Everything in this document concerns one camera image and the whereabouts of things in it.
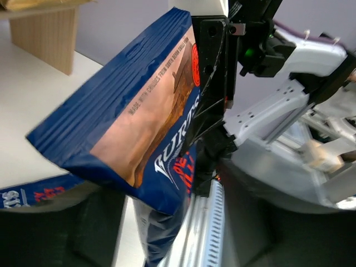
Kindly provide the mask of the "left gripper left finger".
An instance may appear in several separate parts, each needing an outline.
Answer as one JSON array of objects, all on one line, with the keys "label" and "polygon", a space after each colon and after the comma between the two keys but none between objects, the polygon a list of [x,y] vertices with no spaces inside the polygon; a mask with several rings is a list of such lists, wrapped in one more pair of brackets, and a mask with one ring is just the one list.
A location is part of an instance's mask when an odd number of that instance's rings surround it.
[{"label": "left gripper left finger", "polygon": [[124,203],[100,189],[62,211],[1,212],[1,266],[111,266]]}]

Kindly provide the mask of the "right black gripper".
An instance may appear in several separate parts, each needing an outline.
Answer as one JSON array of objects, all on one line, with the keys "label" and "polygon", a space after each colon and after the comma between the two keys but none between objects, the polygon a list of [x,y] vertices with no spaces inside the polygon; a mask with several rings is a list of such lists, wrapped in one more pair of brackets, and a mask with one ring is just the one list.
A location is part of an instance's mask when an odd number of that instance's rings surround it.
[{"label": "right black gripper", "polygon": [[[200,98],[180,155],[200,138],[213,140],[223,126],[226,76],[274,77],[283,56],[268,45],[274,33],[273,18],[281,1],[228,1],[228,18],[193,16],[192,25],[199,56]],[[244,34],[230,35],[228,25],[244,26]]]}]

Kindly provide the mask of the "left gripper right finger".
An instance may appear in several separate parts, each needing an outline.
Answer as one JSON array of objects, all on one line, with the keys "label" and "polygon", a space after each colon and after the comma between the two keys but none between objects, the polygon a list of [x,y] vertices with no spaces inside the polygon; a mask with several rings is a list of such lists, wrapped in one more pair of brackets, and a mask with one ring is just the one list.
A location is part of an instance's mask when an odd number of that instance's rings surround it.
[{"label": "left gripper right finger", "polygon": [[355,212],[307,204],[256,181],[228,160],[223,266],[354,266]]}]

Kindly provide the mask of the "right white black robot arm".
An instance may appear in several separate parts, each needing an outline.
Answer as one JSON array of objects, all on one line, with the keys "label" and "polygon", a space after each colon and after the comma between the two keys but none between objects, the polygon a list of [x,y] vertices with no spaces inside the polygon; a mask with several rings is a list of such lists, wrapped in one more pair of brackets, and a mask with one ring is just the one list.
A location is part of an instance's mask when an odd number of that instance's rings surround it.
[{"label": "right white black robot arm", "polygon": [[280,1],[170,1],[190,12],[202,99],[185,145],[284,209],[355,209],[355,54],[279,23]]}]

